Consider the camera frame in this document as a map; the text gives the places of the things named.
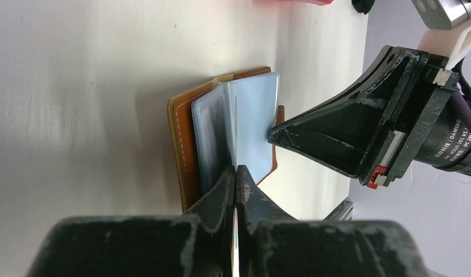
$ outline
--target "gray wall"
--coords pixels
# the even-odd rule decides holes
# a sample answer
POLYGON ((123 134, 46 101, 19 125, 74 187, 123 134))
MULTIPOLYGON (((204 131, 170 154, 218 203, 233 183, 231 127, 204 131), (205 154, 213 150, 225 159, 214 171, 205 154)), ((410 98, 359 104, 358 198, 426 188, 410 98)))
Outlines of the gray wall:
MULTIPOLYGON (((411 1, 376 1, 368 19, 364 67, 384 45, 416 48, 426 29, 411 1)), ((471 53, 463 69, 471 83, 471 53)), ((471 177, 413 162, 388 188, 372 190, 353 180, 350 198, 354 219, 388 219, 404 225, 432 270, 471 276, 471 177)))

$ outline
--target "black object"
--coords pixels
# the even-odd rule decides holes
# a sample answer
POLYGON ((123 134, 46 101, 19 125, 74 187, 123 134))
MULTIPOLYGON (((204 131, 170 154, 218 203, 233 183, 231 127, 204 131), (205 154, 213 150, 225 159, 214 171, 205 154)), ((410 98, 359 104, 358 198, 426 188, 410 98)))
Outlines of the black object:
POLYGON ((231 276, 233 208, 241 276, 428 276, 391 222, 299 222, 227 167, 181 216, 71 218, 45 239, 36 276, 231 276))
POLYGON ((352 0, 354 9, 363 14, 368 14, 375 4, 375 0, 352 0))
MULTIPOLYGON (((423 162, 431 154, 420 149, 458 91, 458 74, 443 69, 446 62, 426 52, 385 46, 348 89, 274 127, 269 141, 358 178, 362 185, 388 186, 404 175, 418 152, 423 162)), ((451 122, 447 114, 443 117, 451 122)))

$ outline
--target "white stitching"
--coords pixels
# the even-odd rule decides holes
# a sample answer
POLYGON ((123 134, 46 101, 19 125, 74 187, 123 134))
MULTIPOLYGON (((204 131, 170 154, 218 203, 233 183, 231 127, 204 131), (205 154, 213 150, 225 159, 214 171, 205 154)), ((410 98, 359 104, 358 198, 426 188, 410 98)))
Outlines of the white stitching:
MULTIPOLYGON (((244 75, 244 76, 241 76, 241 77, 238 77, 238 79, 241 79, 241 78, 244 78, 244 77, 248 77, 248 76, 252 76, 252 75, 256 75, 256 74, 259 74, 259 73, 262 73, 262 72, 265 72, 266 69, 262 69, 262 70, 258 70, 256 72, 253 72, 253 73, 250 73, 250 74, 247 74, 247 75, 244 75)), ((185 180, 186 180, 186 184, 188 185, 188 200, 191 200, 191 195, 190 195, 190 189, 189 189, 189 182, 188 182, 188 172, 186 172, 186 160, 185 160, 185 152, 183 150, 183 141, 181 139, 181 128, 180 128, 180 121, 178 120, 178 109, 179 107, 181 106, 184 106, 186 103, 190 102, 191 100, 193 99, 196 99, 196 98, 199 98, 199 97, 202 97, 203 95, 205 95, 208 91, 212 90, 212 88, 209 88, 207 89, 206 91, 198 94, 197 96, 194 96, 186 101, 184 101, 183 103, 179 104, 177 107, 176 107, 176 112, 174 113, 175 114, 175 118, 176 118, 176 125, 178 127, 178 137, 180 138, 180 146, 181 146, 181 156, 183 157, 183 166, 184 166, 184 172, 185 172, 185 180)))

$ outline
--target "red object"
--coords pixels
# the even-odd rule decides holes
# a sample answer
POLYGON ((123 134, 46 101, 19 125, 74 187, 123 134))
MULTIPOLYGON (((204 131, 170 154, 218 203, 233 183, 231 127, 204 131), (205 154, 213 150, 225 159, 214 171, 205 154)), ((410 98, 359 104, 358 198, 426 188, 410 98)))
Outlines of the red object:
POLYGON ((376 166, 375 170, 373 171, 372 175, 370 176, 370 179, 368 180, 367 187, 369 187, 371 189, 377 189, 378 185, 375 183, 376 177, 378 177, 379 174, 380 175, 385 175, 386 172, 387 172, 386 167, 376 166))
POLYGON ((333 2, 333 0, 277 0, 277 1, 286 1, 286 2, 303 2, 311 3, 319 6, 326 6, 333 2))

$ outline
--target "white table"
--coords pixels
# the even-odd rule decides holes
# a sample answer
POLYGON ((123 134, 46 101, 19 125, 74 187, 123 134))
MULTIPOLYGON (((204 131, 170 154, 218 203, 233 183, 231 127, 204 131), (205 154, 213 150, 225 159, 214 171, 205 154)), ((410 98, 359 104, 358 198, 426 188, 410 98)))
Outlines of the white table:
MULTIPOLYGON (((351 0, 0 1, 0 276, 22 276, 72 215, 179 214, 167 100, 269 65, 287 118, 360 74, 367 17, 351 0)), ((349 180, 278 149, 261 187, 325 217, 349 180)))

